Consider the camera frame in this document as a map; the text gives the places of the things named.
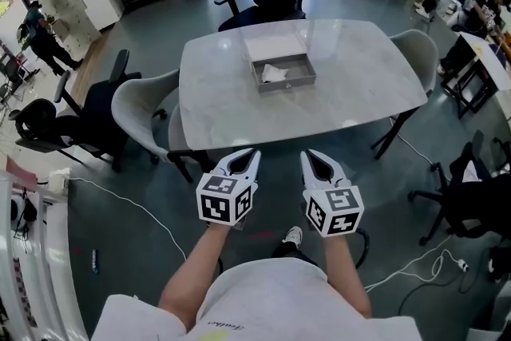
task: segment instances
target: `white cable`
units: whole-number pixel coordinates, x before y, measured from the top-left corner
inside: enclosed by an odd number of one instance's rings
[[[389,121],[390,121],[390,125],[391,125],[391,126],[394,126],[394,122],[392,122],[392,118],[389,118]],[[400,139],[401,141],[403,141],[403,142],[404,142],[405,144],[407,144],[410,148],[412,148],[412,150],[413,150],[413,151],[414,151],[417,155],[419,155],[420,157],[424,158],[426,161],[428,161],[428,163],[429,163],[431,166],[433,166],[433,162],[431,162],[431,160],[430,160],[430,159],[429,159],[426,155],[422,155],[422,154],[421,154],[421,153],[420,153],[417,149],[415,149],[415,148],[413,147],[413,145],[412,145],[410,142],[408,142],[405,138],[403,138],[403,137],[401,136],[401,134],[400,134],[400,133],[398,133],[398,137],[399,137],[399,139]]]
[[[144,208],[144,206],[136,204],[135,202],[133,202],[131,199],[128,199],[127,197],[119,196],[116,193],[109,191],[108,189],[105,189],[105,188],[101,187],[100,185],[95,184],[94,182],[91,182],[90,180],[85,180],[83,178],[69,178],[69,180],[82,180],[88,184],[93,184],[97,188],[104,190],[105,192],[111,193],[112,195],[114,195],[115,197],[118,197],[119,199],[127,200],[128,202],[130,202],[130,203],[134,204],[135,206],[137,206],[138,208],[142,209],[144,212],[146,212],[148,215],[150,215],[163,229],[165,229],[168,232],[168,234],[170,235],[170,238],[172,239],[172,242],[174,242],[176,247],[179,249],[179,251],[183,255],[183,258],[186,260],[186,255],[184,254],[183,249],[180,248],[179,244],[177,244],[176,240],[174,239],[174,236],[172,235],[172,232],[170,232],[170,230],[164,224],[162,224],[149,210]]]
[[[366,289],[366,292],[369,292],[371,290],[373,290],[374,288],[386,283],[387,281],[389,281],[390,279],[394,278],[395,276],[399,275],[399,274],[403,274],[404,276],[413,276],[413,277],[416,277],[417,279],[423,281],[424,283],[429,283],[431,281],[434,281],[438,275],[440,274],[440,271],[442,270],[442,265],[443,265],[443,262],[444,262],[444,257],[443,257],[443,254],[444,252],[446,252],[450,258],[453,260],[454,263],[458,264],[458,260],[454,259],[453,258],[453,255],[451,254],[451,252],[447,249],[442,249],[442,252],[440,253],[440,256],[437,257],[437,259],[434,261],[433,263],[433,266],[431,266],[431,275],[432,277],[430,279],[423,279],[421,276],[418,276],[414,273],[407,273],[405,272],[405,270],[411,266],[413,263],[415,263],[416,261],[419,261],[419,260],[422,260],[424,259],[427,255],[429,255],[431,252],[434,252],[435,250],[437,250],[438,248],[440,248],[447,240],[450,239],[451,236],[447,237],[445,240],[443,240],[437,247],[435,248],[432,248],[430,250],[428,250],[426,253],[424,253],[422,256],[420,256],[419,258],[417,259],[413,259],[411,260],[404,268],[400,269],[400,270],[397,270],[396,272],[390,274],[389,276],[387,276],[384,280],[382,281],[378,281],[377,283],[374,283],[374,284],[371,284],[369,286],[366,286],[364,287]]]

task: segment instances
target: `black shoe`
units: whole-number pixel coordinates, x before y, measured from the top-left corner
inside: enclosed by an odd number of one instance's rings
[[[74,67],[72,67],[73,70],[77,70],[81,67],[81,63],[83,63],[83,58],[80,61],[77,61]]]

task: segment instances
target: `white sneaker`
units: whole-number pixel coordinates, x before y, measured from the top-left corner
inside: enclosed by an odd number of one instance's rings
[[[302,244],[302,235],[302,229],[298,226],[293,226],[289,229],[289,232],[287,232],[287,235],[282,240],[282,243],[293,242],[296,244],[296,248],[299,248]]]
[[[430,14],[426,13],[426,11],[424,9],[416,9],[415,13],[420,14],[424,18],[430,18]]]

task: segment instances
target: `white chair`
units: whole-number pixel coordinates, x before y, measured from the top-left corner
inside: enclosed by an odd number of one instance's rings
[[[398,47],[403,56],[405,56],[405,59],[417,74],[426,96],[429,98],[437,81],[437,45],[434,44],[433,40],[431,40],[427,34],[420,30],[407,30],[391,37],[390,40]],[[398,135],[405,121],[417,110],[418,107],[406,111],[405,113],[400,113],[390,131],[370,147],[371,149],[375,149],[378,145],[382,144],[375,159],[380,159],[383,153],[389,148],[392,140]]]
[[[179,86],[179,70],[155,78],[129,80],[122,84],[112,99],[112,115],[115,122],[136,142],[164,162],[173,162],[187,182],[193,179],[188,173],[182,157],[191,157],[199,162],[203,172],[210,172],[215,164],[204,151],[192,151],[186,144],[179,104],[173,110],[168,125],[168,146],[156,144],[151,120],[156,115],[167,113],[158,105]]]

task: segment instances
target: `white t-shirt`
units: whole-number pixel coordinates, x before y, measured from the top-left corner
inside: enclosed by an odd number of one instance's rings
[[[126,295],[105,303],[93,341],[420,341],[409,317],[364,319],[316,266],[294,258],[227,270],[187,334],[173,314]]]

